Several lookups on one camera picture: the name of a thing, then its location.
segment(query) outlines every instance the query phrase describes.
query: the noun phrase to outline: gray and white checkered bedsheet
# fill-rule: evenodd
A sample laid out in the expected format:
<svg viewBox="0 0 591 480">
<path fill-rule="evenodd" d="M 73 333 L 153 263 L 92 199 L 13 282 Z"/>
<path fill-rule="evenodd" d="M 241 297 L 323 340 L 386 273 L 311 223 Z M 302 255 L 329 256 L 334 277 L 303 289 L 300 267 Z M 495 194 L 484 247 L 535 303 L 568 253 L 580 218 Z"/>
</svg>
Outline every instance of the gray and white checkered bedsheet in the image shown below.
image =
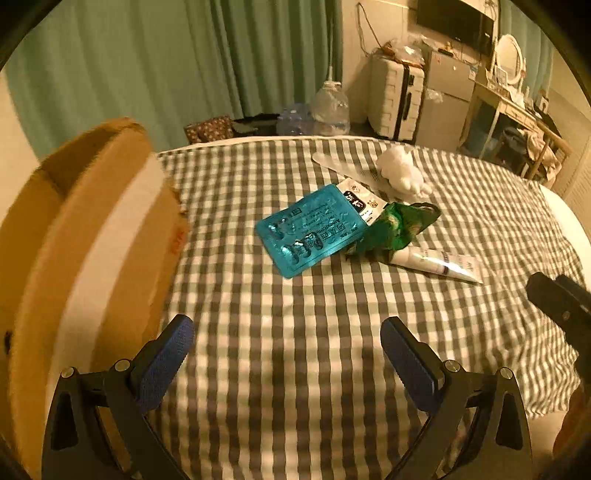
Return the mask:
<svg viewBox="0 0 591 480">
<path fill-rule="evenodd" d="M 530 417 L 566 408 L 575 352 L 525 296 L 530 274 L 582 267 L 538 184 L 460 155 L 416 149 L 440 219 L 414 244 L 468 254 L 484 285 L 334 254 L 282 278 L 255 223 L 338 174 L 323 151 L 375 168 L 389 142 L 251 141 L 160 155 L 192 232 L 168 305 L 197 339 L 155 420 L 192 478 L 383 478 L 425 417 L 385 360 L 397 315 L 441 359 L 516 373 Z"/>
</svg>

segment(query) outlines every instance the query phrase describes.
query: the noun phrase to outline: white suitcase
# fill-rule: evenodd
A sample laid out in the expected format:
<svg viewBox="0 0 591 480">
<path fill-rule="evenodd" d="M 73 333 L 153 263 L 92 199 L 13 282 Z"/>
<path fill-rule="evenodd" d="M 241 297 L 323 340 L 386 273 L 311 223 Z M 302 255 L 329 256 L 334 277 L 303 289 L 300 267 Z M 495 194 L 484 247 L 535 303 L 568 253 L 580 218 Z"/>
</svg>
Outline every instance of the white suitcase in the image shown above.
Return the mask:
<svg viewBox="0 0 591 480">
<path fill-rule="evenodd" d="M 423 99 L 424 72 L 372 56 L 368 119 L 374 131 L 392 140 L 412 141 Z"/>
</svg>

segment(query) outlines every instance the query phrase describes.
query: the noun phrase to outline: white wall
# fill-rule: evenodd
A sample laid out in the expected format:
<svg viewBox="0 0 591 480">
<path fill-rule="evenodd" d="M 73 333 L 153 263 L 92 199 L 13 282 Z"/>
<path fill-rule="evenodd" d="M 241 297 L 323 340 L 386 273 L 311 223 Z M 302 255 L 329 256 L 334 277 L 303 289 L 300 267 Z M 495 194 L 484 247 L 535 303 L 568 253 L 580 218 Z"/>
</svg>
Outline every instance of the white wall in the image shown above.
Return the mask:
<svg viewBox="0 0 591 480">
<path fill-rule="evenodd" d="M 451 39 L 428 28 L 417 25 L 416 10 L 420 0 L 361 0 L 367 12 L 378 40 L 383 44 L 392 39 L 406 40 L 409 34 L 425 35 L 438 46 L 444 46 Z M 498 9 L 485 5 L 485 0 L 463 0 L 485 15 L 495 18 Z M 352 122 L 364 122 L 367 118 L 367 93 L 369 88 L 369 63 L 361 48 L 358 33 L 358 0 L 342 0 L 343 12 L 343 89 L 349 98 Z M 371 52 L 377 47 L 363 13 L 360 17 L 361 30 L 365 39 L 365 49 Z M 480 55 L 470 47 L 460 49 L 457 41 L 453 42 L 456 54 L 466 61 L 476 63 Z"/>
<path fill-rule="evenodd" d="M 0 223 L 38 165 L 14 110 L 6 74 L 0 72 Z"/>
<path fill-rule="evenodd" d="M 548 113 L 573 149 L 552 189 L 564 199 L 591 238 L 591 106 L 557 51 L 548 97 Z"/>
</svg>

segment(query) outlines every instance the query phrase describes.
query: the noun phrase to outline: television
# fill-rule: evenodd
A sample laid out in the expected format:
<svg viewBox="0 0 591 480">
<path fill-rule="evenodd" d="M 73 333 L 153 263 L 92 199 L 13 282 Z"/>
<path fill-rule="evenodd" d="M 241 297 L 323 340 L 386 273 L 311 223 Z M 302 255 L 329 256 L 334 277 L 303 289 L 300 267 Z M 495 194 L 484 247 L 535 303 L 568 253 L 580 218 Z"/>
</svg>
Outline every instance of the television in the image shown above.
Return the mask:
<svg viewBox="0 0 591 480">
<path fill-rule="evenodd" d="M 418 0 L 417 23 L 491 55 L 492 18 L 462 0 Z"/>
</svg>

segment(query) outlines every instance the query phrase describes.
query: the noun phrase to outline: brown box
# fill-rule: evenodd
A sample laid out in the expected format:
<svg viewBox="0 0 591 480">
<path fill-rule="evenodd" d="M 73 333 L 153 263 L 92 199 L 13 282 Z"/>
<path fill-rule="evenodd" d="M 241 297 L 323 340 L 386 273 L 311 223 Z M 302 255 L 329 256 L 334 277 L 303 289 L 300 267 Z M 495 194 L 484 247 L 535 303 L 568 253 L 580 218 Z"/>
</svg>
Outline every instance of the brown box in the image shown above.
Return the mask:
<svg viewBox="0 0 591 480">
<path fill-rule="evenodd" d="M 156 337 L 187 229 L 130 119 L 63 145 L 11 206 L 0 225 L 0 335 L 11 336 L 0 433 L 34 479 L 60 371 L 107 369 Z"/>
</svg>

